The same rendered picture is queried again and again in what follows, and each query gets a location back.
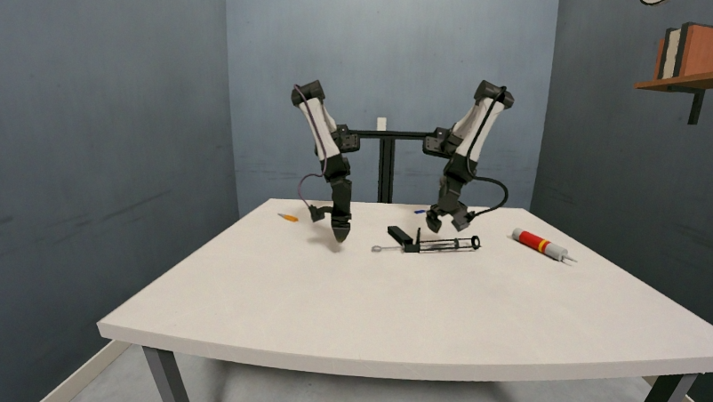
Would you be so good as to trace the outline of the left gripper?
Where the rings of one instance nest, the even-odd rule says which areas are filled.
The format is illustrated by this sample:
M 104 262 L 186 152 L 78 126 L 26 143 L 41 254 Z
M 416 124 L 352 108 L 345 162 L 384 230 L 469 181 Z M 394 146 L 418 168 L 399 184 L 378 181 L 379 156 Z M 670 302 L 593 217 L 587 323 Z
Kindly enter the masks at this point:
M 458 201 L 457 205 L 459 205 L 466 213 L 468 212 L 468 208 L 466 206 L 464 206 L 464 204 L 461 203 L 460 201 Z M 441 225 L 442 225 L 442 222 L 437 218 L 437 216 L 440 215 L 440 217 L 443 217 L 443 216 L 447 215 L 448 213 L 446 211 L 442 211 L 438 207 L 437 203 L 434 205 L 431 205 L 429 207 L 429 209 L 430 210 L 426 211 L 426 217 L 425 217 L 427 228 L 430 231 L 432 231 L 433 233 L 437 234 Z

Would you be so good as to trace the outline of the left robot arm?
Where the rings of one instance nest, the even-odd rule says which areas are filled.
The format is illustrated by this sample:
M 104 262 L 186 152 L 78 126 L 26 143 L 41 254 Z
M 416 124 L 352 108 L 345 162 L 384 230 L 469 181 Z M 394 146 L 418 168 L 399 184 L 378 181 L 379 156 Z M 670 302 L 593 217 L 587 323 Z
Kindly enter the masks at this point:
M 505 91 L 497 101 L 494 100 L 499 92 L 501 92 L 500 87 L 483 80 L 475 92 L 475 104 L 460 122 L 446 131 L 446 140 L 428 136 L 425 139 L 425 150 L 452 156 L 443 169 L 444 176 L 439 179 L 437 205 L 441 210 L 449 211 L 447 213 L 452 217 L 450 223 L 457 232 L 470 225 L 469 220 L 475 212 L 466 213 L 457 205 L 462 184 L 466 186 L 472 181 L 467 173 L 466 158 L 470 155 L 469 168 L 476 175 L 475 168 L 486 135 L 502 110 L 510 109 L 514 103 L 508 91 Z

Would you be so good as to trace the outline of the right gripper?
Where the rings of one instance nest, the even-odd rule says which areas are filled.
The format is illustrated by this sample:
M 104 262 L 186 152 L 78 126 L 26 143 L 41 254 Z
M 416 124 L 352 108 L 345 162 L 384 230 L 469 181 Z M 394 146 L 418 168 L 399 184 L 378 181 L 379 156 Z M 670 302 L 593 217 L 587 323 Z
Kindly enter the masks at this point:
M 331 225 L 339 243 L 344 242 L 351 231 L 351 222 L 348 222 L 348 220 L 352 220 L 350 206 L 351 200 L 346 205 L 337 205 L 333 202 L 334 213 L 331 213 Z

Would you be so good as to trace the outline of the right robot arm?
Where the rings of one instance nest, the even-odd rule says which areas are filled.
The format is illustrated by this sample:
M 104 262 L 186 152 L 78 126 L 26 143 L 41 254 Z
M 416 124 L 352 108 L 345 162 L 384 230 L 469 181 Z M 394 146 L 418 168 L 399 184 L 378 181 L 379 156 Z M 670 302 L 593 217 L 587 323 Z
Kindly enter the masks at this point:
M 322 171 L 324 170 L 324 153 L 326 154 L 324 177 L 327 183 L 331 183 L 333 202 L 337 205 L 346 205 L 352 197 L 352 181 L 346 179 L 346 176 L 351 174 L 349 170 L 351 166 L 348 158 L 343 157 L 339 150 L 357 148 L 358 136 L 357 134 L 340 136 L 342 133 L 340 125 L 336 125 L 324 109 L 325 96 L 318 79 L 298 87 L 298 89 L 306 101 L 293 89 L 292 104 L 300 108 L 308 121 L 316 141 L 315 152 L 318 152 Z M 311 205 L 311 207 L 310 211 L 314 219 L 313 216 L 310 217 L 313 223 L 325 219 L 325 213 L 334 213 L 333 206 L 316 208 L 316 206 Z

